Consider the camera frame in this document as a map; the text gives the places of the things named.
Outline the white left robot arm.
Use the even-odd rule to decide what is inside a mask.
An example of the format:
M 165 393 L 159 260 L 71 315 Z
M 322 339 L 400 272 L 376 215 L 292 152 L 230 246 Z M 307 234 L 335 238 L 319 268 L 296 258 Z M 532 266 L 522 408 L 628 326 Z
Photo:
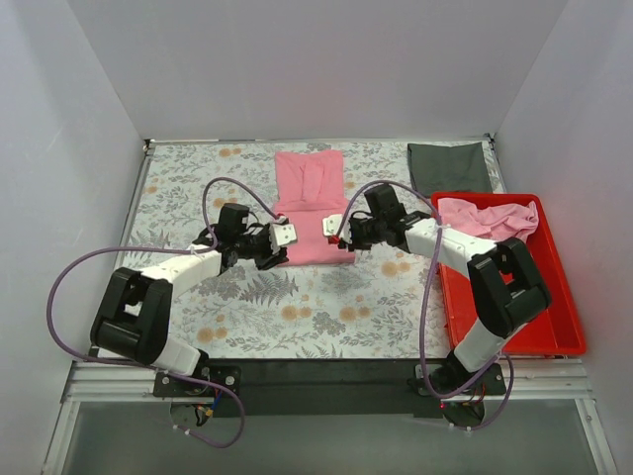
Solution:
M 259 270 L 286 263 L 288 247 L 297 242 L 287 217 L 263 225 L 250 224 L 249 216 L 246 206 L 225 205 L 218 221 L 201 231 L 185 253 L 141 270 L 115 270 L 91 328 L 91 343 L 175 373 L 186 394 L 203 394 L 211 382 L 209 369 L 200 364 L 206 354 L 169 334 L 173 301 L 241 260 L 253 261 Z

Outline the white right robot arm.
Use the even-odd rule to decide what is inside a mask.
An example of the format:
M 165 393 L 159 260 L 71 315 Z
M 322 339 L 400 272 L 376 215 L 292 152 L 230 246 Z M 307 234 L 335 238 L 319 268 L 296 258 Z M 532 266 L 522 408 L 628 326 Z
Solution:
M 347 208 L 322 220 L 323 235 L 348 251 L 386 243 L 422 255 L 466 277 L 476 319 L 451 350 L 441 370 L 459 393 L 470 393 L 484 380 L 484 369 L 505 344 L 550 307 L 552 297 L 527 245 L 517 237 L 496 242 L 454 230 L 437 212 L 407 212 L 393 181 L 363 188 L 369 210 L 355 217 Z

